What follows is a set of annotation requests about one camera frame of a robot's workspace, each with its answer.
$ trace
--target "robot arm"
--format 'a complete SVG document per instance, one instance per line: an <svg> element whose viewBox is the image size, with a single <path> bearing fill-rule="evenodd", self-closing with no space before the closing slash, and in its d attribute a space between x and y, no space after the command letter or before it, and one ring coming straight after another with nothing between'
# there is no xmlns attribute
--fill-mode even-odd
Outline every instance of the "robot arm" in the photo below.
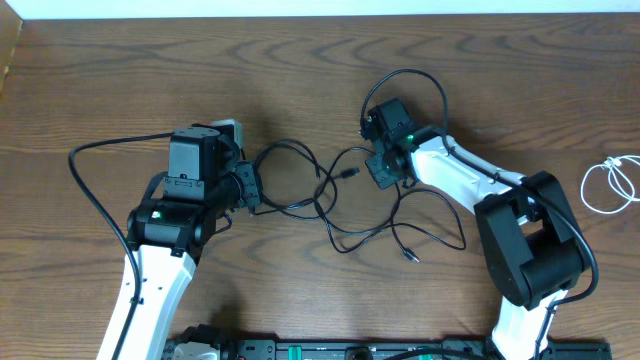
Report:
<svg viewBox="0 0 640 360"><path fill-rule="evenodd" d="M366 164L381 189L411 177L440 189L476 216L487 268L503 295L492 341L507 360L531 358L547 307L566 296L588 262L564 224L533 200L452 156L443 139L446 136L458 156L486 173L544 195L575 223L558 181L546 172L527 178L480 159L441 129L418 127L398 99L368 114L360 133L376 149ZM520 226L538 221L541 230L525 236ZM549 326L540 352L547 347L548 330Z"/></svg>
<svg viewBox="0 0 640 360"><path fill-rule="evenodd" d="M261 183L253 162L239 159L242 127L234 120L176 129L169 146L163 197L147 190L129 215L127 242L142 278L139 301L119 359L162 355L180 298L193 278L202 249L226 210L260 205ZM98 353L111 359L133 301L134 276L125 259L120 295Z"/></svg>

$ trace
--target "wood grain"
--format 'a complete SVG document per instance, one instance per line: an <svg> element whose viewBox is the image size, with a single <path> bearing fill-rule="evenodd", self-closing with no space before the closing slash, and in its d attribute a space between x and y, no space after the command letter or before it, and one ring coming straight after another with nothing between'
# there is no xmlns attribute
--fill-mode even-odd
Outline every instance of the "wood grain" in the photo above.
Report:
<svg viewBox="0 0 640 360"><path fill-rule="evenodd" d="M93 358L111 316L122 249L73 183L72 146L234 117L249 157L290 137L329 164L341 149L364 144L362 99L401 67L444 84L451 133L466 148L505 168L558 177L602 279L588 300L559 311L551 333L606 339L616 358L635 358L640 210L589 212L579 183L606 155L640 148L639 35L639 15L27 23L0 99L0 358ZM374 102L393 96L419 121L440 121L436 91L422 79L398 78ZM354 154L344 166L362 160ZM167 142L113 146L78 161L124 224L148 179L166 169ZM262 174L282 201L310 195L316 183L312 169L286 153L274 154ZM614 206L598 185L604 177L592 181L589 199ZM345 227L373 225L390 210L393 193L377 190L366 172L339 185L332 216ZM440 203L408 200L403 221L457 241ZM486 335L500 297L473 217L457 208L469 238L463 253L401 231L419 265L403 259L389 234L340 255L319 223L237 213L232 231L205 248L171 332L209 323L282 338Z"/></svg>

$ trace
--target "cable plug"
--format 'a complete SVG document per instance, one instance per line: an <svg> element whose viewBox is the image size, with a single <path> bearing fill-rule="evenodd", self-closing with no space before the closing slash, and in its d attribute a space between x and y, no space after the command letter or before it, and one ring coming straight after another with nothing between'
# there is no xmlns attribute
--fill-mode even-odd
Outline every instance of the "cable plug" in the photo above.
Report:
<svg viewBox="0 0 640 360"><path fill-rule="evenodd" d="M419 263L420 262L420 258L418 257L418 255L416 255L413 251L411 251L411 249L407 249L407 248L403 247L402 248L402 253L404 254L404 257L409 259L409 261L412 261L412 262L415 262L415 263Z"/></svg>
<svg viewBox="0 0 640 360"><path fill-rule="evenodd" d="M355 176L359 172L360 172L359 168L351 168L351 169L343 170L340 174L338 174L338 176L335 176L334 178L348 179L352 176Z"/></svg>

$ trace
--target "white wall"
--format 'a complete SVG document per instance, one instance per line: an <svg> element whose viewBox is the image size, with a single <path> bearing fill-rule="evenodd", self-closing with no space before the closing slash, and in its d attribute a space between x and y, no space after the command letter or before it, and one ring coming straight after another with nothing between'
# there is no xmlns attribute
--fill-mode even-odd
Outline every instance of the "white wall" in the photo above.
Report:
<svg viewBox="0 0 640 360"><path fill-rule="evenodd" d="M640 12L640 0L7 0L25 20Z"/></svg>

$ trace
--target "white cable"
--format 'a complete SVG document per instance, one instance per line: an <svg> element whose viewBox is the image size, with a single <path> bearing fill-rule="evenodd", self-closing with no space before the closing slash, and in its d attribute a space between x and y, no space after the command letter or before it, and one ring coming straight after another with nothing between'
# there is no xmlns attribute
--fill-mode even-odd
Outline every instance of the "white cable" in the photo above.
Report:
<svg viewBox="0 0 640 360"><path fill-rule="evenodd" d="M623 156L618 156L618 157L607 157L607 160L602 163L602 164L598 164L598 165L594 165L592 167L589 168L589 170L587 170L587 173L584 174L584 178L582 179L582 185L580 185L580 197L582 197L582 202L591 210L600 213L600 214L604 214L604 215L610 215L610 214L615 214L618 213L622 210L624 210L627 206L629 206L629 204L631 204L632 202L637 202L640 201L640 198L635 197L636 196L636 189L633 187L633 184L631 183L631 180L629 180L629 178L622 172L622 170L620 170L620 167L622 166L622 160L628 160L631 161L633 163L635 163L636 165L640 166L640 162L634 160L634 159L640 159L640 156L638 155L623 155ZM611 211L603 211L603 210L599 210L594 208L593 206L589 205L589 203L587 203L587 200L584 198L584 184L587 182L587 177L589 176L589 173L591 173L591 171L593 171L594 169L600 168L602 170L608 170L609 174L607 176L607 180L609 182L609 186L611 187L611 189L618 195L620 195L620 197L622 197L623 199L627 200L627 202L622 205L621 207L619 207L616 210L611 210ZM627 184L629 184L629 187L631 188L631 194L629 194L623 187L622 185L620 185L620 181L618 180L618 175L622 176L622 178L627 182Z"/></svg>

